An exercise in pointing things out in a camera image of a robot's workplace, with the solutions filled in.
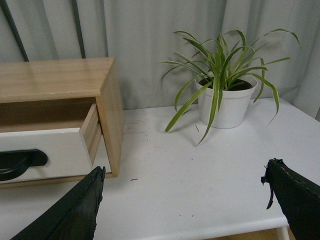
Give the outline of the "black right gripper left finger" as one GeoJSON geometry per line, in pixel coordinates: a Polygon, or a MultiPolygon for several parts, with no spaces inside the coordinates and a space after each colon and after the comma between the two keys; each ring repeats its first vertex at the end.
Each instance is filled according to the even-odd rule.
{"type": "Polygon", "coordinates": [[[105,167],[96,167],[13,240],[92,240],[103,199],[105,167]]]}

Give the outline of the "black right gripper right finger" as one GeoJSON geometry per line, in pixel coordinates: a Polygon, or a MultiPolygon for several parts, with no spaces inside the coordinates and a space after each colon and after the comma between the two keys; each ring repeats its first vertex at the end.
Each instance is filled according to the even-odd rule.
{"type": "Polygon", "coordinates": [[[269,209],[276,197],[295,239],[320,238],[320,186],[285,165],[282,159],[270,159],[261,183],[268,183],[269,209]]]}

